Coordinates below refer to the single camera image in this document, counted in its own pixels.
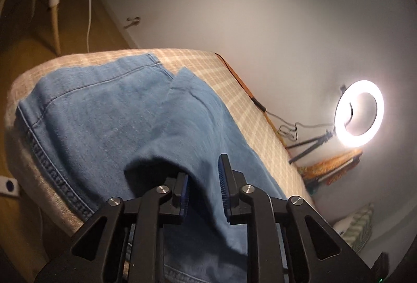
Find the folded black tripod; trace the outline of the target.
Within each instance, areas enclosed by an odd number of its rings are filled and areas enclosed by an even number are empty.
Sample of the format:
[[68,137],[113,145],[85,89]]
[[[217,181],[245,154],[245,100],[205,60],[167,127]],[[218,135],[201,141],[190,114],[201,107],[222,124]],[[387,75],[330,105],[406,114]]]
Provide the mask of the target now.
[[310,195],[314,195],[321,186],[330,186],[348,171],[356,167],[362,152],[348,152],[309,167],[300,167],[298,171],[303,178]]

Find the white wall socket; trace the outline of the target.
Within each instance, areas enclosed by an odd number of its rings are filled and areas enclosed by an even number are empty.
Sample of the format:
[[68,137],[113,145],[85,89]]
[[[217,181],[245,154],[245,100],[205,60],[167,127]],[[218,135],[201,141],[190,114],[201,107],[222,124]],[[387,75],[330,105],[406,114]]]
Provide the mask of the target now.
[[20,196],[20,186],[15,178],[0,176],[0,195],[18,198]]

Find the green striped white pillow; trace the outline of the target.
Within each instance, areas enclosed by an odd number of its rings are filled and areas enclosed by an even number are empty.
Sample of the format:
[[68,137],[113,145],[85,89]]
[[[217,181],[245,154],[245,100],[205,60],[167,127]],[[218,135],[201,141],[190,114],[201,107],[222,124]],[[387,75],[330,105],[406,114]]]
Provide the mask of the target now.
[[372,236],[372,218],[374,204],[372,202],[340,219],[333,229],[345,242],[359,254]]

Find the light blue denim jeans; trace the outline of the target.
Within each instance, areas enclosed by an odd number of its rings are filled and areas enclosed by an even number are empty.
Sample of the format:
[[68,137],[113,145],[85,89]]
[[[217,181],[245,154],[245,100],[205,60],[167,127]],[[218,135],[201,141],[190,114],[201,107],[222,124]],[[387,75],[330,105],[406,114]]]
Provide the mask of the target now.
[[188,69],[153,54],[62,68],[40,79],[16,109],[42,175],[81,219],[108,198],[137,198],[170,170],[191,180],[183,223],[165,229],[171,282],[245,282],[247,229],[225,218],[218,159],[282,198],[219,96]]

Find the orange patterned cloth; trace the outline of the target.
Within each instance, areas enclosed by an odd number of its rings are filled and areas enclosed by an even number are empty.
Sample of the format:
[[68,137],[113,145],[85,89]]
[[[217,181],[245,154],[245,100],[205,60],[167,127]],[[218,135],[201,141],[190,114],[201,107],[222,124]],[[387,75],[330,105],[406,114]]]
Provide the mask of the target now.
[[362,154],[361,149],[352,149],[311,166],[297,167],[297,170],[304,181],[329,175],[329,178],[325,180],[325,184],[329,186],[356,167]]

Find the small black tripod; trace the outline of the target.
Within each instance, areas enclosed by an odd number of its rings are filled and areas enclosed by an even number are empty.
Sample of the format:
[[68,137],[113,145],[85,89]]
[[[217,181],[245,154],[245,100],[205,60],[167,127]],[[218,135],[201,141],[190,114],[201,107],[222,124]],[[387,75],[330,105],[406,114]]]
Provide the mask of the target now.
[[300,154],[293,156],[289,159],[288,163],[293,164],[296,163],[298,160],[302,159],[303,157],[309,155],[311,152],[315,151],[323,144],[327,143],[330,139],[335,136],[335,132],[333,131],[326,131],[324,135],[318,136],[316,138],[311,138],[309,140],[305,140],[303,142],[299,142],[293,145],[286,147],[286,150],[296,149],[298,147],[310,145],[307,149],[302,151]]

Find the plaid beige bed cover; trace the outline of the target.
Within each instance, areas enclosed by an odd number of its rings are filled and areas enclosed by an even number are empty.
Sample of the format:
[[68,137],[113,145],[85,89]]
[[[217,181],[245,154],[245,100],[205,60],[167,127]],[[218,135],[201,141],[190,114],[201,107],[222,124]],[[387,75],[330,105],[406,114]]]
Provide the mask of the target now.
[[[143,53],[144,50],[117,50],[55,58],[18,76],[8,92],[4,132],[8,170],[38,208],[68,234],[73,234],[82,225],[82,221],[41,175],[25,137],[15,125],[18,102],[31,93],[41,77],[57,69],[101,65]],[[288,163],[289,155],[274,132],[272,123],[256,107],[238,77],[229,71],[218,54],[187,49],[150,49],[149,53],[155,55],[171,73],[187,68],[206,82],[227,106],[246,142],[258,154],[285,196],[299,195],[308,203],[313,202],[297,168]]]

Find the metal door stopper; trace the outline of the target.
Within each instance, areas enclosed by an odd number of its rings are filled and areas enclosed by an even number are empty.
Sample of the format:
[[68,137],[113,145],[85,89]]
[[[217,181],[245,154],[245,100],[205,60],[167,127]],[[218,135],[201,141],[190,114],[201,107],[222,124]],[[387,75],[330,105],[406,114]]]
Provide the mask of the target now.
[[124,29],[131,28],[132,26],[137,26],[140,24],[140,22],[141,22],[141,18],[139,16],[136,16],[134,18],[127,18]]

